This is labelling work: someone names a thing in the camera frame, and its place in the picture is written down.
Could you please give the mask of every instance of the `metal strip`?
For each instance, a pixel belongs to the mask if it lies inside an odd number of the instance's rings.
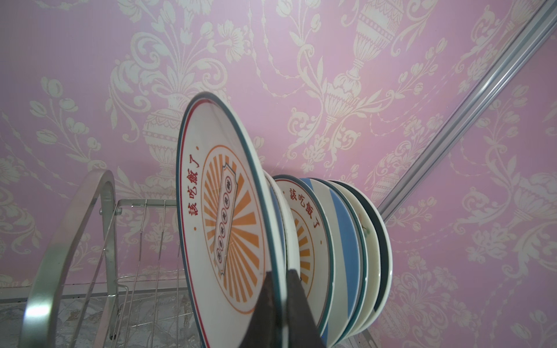
[[[139,230],[139,260],[138,260],[138,266],[135,269],[135,277],[134,277],[134,285],[133,285],[133,290],[135,290],[135,284],[138,281],[138,274],[139,274],[139,267],[141,266],[141,252],[143,250],[142,248],[142,243],[143,243],[143,227],[145,226],[145,215],[147,214],[147,200],[144,200],[144,204],[143,204],[143,217],[141,218],[141,229]],[[135,291],[131,292],[131,299],[130,299],[130,307],[128,308],[128,324],[126,325],[126,336],[125,336],[125,340],[124,340],[124,348],[127,347],[128,345],[128,340],[130,338],[130,313],[131,313],[131,304],[134,302],[134,295],[135,295]]]
[[[107,197],[107,202],[108,203],[110,203],[110,199],[112,200],[112,207],[114,207],[114,192],[112,192],[112,196],[107,195],[107,194],[105,194],[104,196]],[[97,276],[99,276],[99,270],[101,269],[101,265],[102,265],[102,258],[103,258],[103,256],[105,255],[105,252],[108,249],[108,244],[110,243],[110,241],[114,241],[114,228],[110,228],[109,226],[114,227],[114,213],[116,213],[116,207],[114,207],[114,211],[109,211],[107,209],[107,207],[105,207],[105,212],[107,212],[107,213],[103,214],[103,217],[104,216],[110,217],[110,221],[108,223],[103,221],[103,225],[107,226],[104,245],[102,246],[102,252],[101,252],[101,255],[99,256],[99,260],[97,261],[97,267],[95,269],[95,274],[93,275],[93,279],[89,283],[89,289],[87,291],[87,295],[85,295],[85,300],[83,301],[83,305],[81,306],[81,311],[79,312],[79,317],[77,318],[77,324],[75,325],[74,333],[72,334],[72,337],[70,339],[70,348],[74,348],[75,343],[77,342],[77,337],[79,336],[79,330],[81,328],[81,324],[83,323],[83,319],[85,318],[85,311],[87,310],[87,306],[89,305],[89,301],[91,300],[91,294],[93,292],[93,287],[95,286]],[[111,274],[108,273],[108,271],[110,271],[110,268],[112,268],[112,267],[109,266],[109,265],[106,266],[106,269],[107,269],[106,286],[107,286],[107,289],[108,289],[108,296],[107,296],[107,299],[106,299],[106,303],[110,304],[110,308],[114,308],[114,304],[118,302],[118,301],[114,301],[114,296],[118,296],[118,291],[116,290],[116,262],[115,262],[115,260],[113,260],[113,261],[114,262],[111,263],[111,264],[112,264],[112,266],[114,266],[113,267],[114,274],[112,274],[114,279],[111,279],[110,278]],[[111,325],[112,322],[113,322],[112,318],[110,319],[109,325]]]
[[[157,303],[158,303],[157,293],[159,292],[160,254],[163,251],[164,224],[166,221],[166,217],[167,217],[167,206],[165,201],[164,208],[163,208],[163,230],[160,233],[160,242],[159,242],[159,260],[157,263],[157,285],[155,286],[155,309],[153,310],[153,329],[151,330],[151,348],[153,348],[153,339],[155,338],[155,325],[157,324],[157,319],[159,318],[159,313],[157,312]]]
[[[184,269],[179,269],[177,267],[177,269],[174,269],[172,271],[161,271],[160,274],[169,274],[169,273],[176,273],[176,272],[183,272]],[[144,276],[150,276],[150,275],[156,275],[156,272],[153,273],[144,273]],[[126,282],[126,281],[122,281],[126,278],[134,278],[135,274],[132,276],[127,276],[127,277],[120,277],[118,278],[118,283],[121,284],[122,286],[133,286],[133,281],[130,282]],[[156,285],[156,281],[155,280],[143,280],[143,281],[138,281],[137,285],[135,286],[135,291],[136,292],[155,292],[155,285]],[[188,284],[185,281],[185,279],[181,278],[180,279],[180,284],[179,284],[179,288],[181,290],[186,289],[187,290]],[[174,280],[174,277],[172,277],[172,280],[159,280],[159,291],[171,291],[172,289],[175,290],[176,288],[176,281]],[[62,289],[62,299],[64,298],[81,298],[81,297],[85,297],[85,295],[87,294],[87,290],[89,289],[89,284],[69,284],[69,285],[64,285],[64,289]],[[14,303],[14,302],[26,302],[27,298],[29,297],[29,293],[31,292],[31,287],[30,286],[26,286],[26,287],[11,287],[11,288],[2,288],[2,291],[0,292],[0,304],[2,303]],[[95,282],[95,286],[93,287],[93,292],[91,294],[91,297],[99,297],[99,296],[108,296],[108,292],[106,289],[106,283],[96,283]]]
[[[88,173],[66,209],[59,229],[50,239],[27,300],[19,347],[56,346],[56,321],[62,288],[75,250],[99,195],[106,211],[102,215],[103,225],[111,226],[112,222],[105,223],[108,218],[112,220],[112,209],[115,207],[114,176],[109,170],[95,169]],[[109,231],[108,235],[113,233],[114,229]]]
[[[176,207],[175,199],[121,199],[118,207]]]
[[[95,341],[93,342],[93,348],[102,348],[104,346],[106,334],[109,331],[110,317],[112,316],[113,309],[114,307],[112,306],[112,303],[110,301],[106,301],[105,307],[102,310],[101,320],[99,321],[99,329],[97,330]]]
[[[557,26],[557,0],[547,0],[379,205],[386,221],[441,161]]]

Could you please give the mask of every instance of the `plate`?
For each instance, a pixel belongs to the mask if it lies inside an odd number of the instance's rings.
[[[344,333],[358,300],[361,289],[361,247],[355,220],[341,196],[316,179],[302,179],[315,193],[327,215],[333,237],[335,255],[335,289],[331,315],[323,334],[327,347],[332,347]]]
[[[273,177],[292,211],[300,250],[300,281],[320,335],[329,319],[335,287],[335,256],[329,221],[302,180]]]
[[[336,183],[344,186],[350,192],[352,192],[363,205],[365,211],[368,213],[369,218],[373,223],[373,227],[375,227],[375,231],[377,232],[377,238],[379,239],[379,251],[380,251],[380,259],[381,259],[381,279],[379,281],[379,294],[377,296],[377,300],[373,306],[372,314],[365,320],[364,324],[356,334],[367,329],[375,319],[381,314],[381,311],[385,307],[385,303],[387,303],[387,298],[389,297],[390,285],[393,280],[393,251],[390,247],[390,239],[389,234],[387,233],[387,228],[385,227],[385,223],[381,218],[381,214],[377,211],[377,208],[373,205],[372,201],[366,197],[359,189],[343,182]]]
[[[176,169],[180,244],[203,344],[240,345],[271,271],[282,346],[286,270],[271,194],[245,128],[214,94],[189,103]]]
[[[369,277],[369,257],[368,256],[368,249],[367,249],[367,245],[365,242],[365,234],[364,231],[366,233],[368,233],[368,228],[371,225],[371,221],[369,222],[369,224],[366,225],[366,228],[364,229],[363,224],[360,222],[362,215],[369,220],[366,212],[364,211],[363,207],[361,207],[361,204],[358,202],[358,200],[354,197],[354,195],[352,195],[348,190],[346,190],[344,187],[340,186],[339,184],[333,183],[333,182],[327,182],[324,180],[320,180],[317,179],[320,182],[326,184],[327,186],[329,186],[329,188],[331,188],[336,194],[339,195],[339,197],[343,200],[343,203],[345,204],[345,206],[348,208],[348,211],[350,212],[350,215],[352,216],[352,220],[354,222],[354,225],[356,226],[356,231],[358,234],[358,248],[361,250],[361,274],[360,274],[360,283],[359,283],[359,292],[358,292],[358,297],[356,299],[356,308],[354,310],[354,313],[352,314],[350,321],[348,322],[348,325],[346,326],[346,328],[344,329],[343,334],[340,336],[340,338],[337,340],[337,343],[342,341],[343,339],[345,339],[346,337],[350,336],[350,333],[354,330],[355,326],[356,326],[356,320],[357,318],[360,316],[362,309],[364,308],[364,299],[366,297],[367,294],[367,290],[368,290],[368,279]],[[371,258],[373,259],[373,257],[376,257],[377,260],[379,260],[379,246],[377,245],[377,250],[376,250],[376,254],[375,255],[371,255]],[[379,272],[379,262],[377,262],[377,269]],[[377,278],[377,288],[379,289],[379,275],[376,275]]]
[[[298,247],[298,236],[296,235],[296,226],[294,225],[292,212],[281,189],[273,177],[266,171],[265,179],[267,180],[271,195],[273,198],[276,197],[275,212],[277,213],[277,219],[279,219],[279,227],[283,233],[281,242],[284,247],[286,269],[295,269],[300,274],[300,249]]]
[[[373,227],[371,219],[369,218],[363,205],[360,203],[360,201],[358,201],[357,197],[346,187],[342,186],[339,182],[335,182],[332,180],[330,182],[334,185],[334,187],[342,192],[344,197],[354,208],[355,213],[360,220],[361,227],[364,230],[364,244],[368,251],[367,290],[365,291],[363,303],[361,304],[360,314],[358,314],[357,316],[352,316],[351,321],[354,321],[354,324],[350,332],[346,334],[346,336],[351,336],[361,328],[367,318],[372,314],[375,301],[377,300],[377,295],[379,293],[379,282],[381,277],[379,239],[377,238],[377,233],[375,231],[375,228]]]

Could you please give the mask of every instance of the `dish rack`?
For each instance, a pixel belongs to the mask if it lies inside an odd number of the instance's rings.
[[[98,327],[93,340],[94,348],[100,347],[129,347],[130,336],[134,330],[143,329],[146,325],[151,327],[150,335],[144,337],[143,344],[147,347],[153,346],[155,324],[163,322],[175,326],[174,342],[165,342],[169,347],[200,347],[197,328],[193,319],[193,312],[189,304],[189,294],[184,287],[184,268],[180,257],[180,248],[176,255],[176,268],[170,271],[160,270],[160,260],[165,233],[177,233],[164,230],[164,217],[167,209],[176,208],[176,200],[169,199],[121,199],[116,202],[114,194],[114,176],[109,170],[92,170],[79,186],[68,207],[60,229],[53,235],[48,249],[37,272],[31,293],[27,300],[27,306],[23,318],[22,331],[19,338],[19,347],[55,347],[58,320],[58,309],[62,299],[62,290],[66,281],[70,264],[74,257],[79,241],[83,235],[87,222],[93,213],[95,203],[100,198],[104,245],[96,265],[96,269],[85,297],[81,300],[81,311],[75,317],[75,327],[68,346],[74,347],[80,336],[80,329],[88,305],[91,301],[93,289],[99,275],[101,265],[106,267],[106,300],[104,309],[98,320]],[[139,259],[135,274],[131,276],[119,276],[116,264],[116,230],[115,217],[120,215],[122,207],[141,207],[143,216],[139,231]],[[163,230],[161,232],[158,248],[158,264],[155,269],[150,268],[148,272],[140,272],[141,252],[145,228],[145,215],[147,208],[163,208]],[[164,281],[164,288],[160,288],[161,278],[175,275],[175,287],[170,287],[169,282]],[[138,287],[138,279],[153,278],[154,289],[148,292]],[[158,304],[164,301],[175,301],[172,305],[173,313],[168,308],[164,313],[159,313]],[[147,309],[147,315],[143,320],[137,320],[136,308],[138,306],[151,305]],[[179,322],[184,326],[189,322],[189,335],[179,332]]]

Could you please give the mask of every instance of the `orange sunburst pattern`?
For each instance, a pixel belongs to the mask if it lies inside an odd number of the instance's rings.
[[[302,288],[304,288],[306,297],[308,297],[311,292],[315,272],[313,240],[302,216],[294,209],[292,209],[292,216],[294,217],[294,225],[298,235],[298,246],[300,247],[300,280],[302,280]]]
[[[207,155],[201,185],[214,275],[232,307],[249,313],[265,275],[264,229],[255,191],[238,157],[225,146],[215,146]]]

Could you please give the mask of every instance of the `pink wallpaper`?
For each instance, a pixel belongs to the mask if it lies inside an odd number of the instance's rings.
[[[553,35],[388,221],[393,287],[362,341],[557,346],[555,56]]]
[[[178,126],[203,90],[239,114],[270,173],[346,180],[380,203],[540,5],[2,2],[0,286],[32,282],[88,170],[111,169],[118,198],[174,198]],[[135,271],[142,213],[118,219],[121,273]],[[99,256],[93,217],[68,283]],[[163,226],[176,230],[175,212],[148,210],[142,268]],[[163,268],[178,243],[163,238]]]

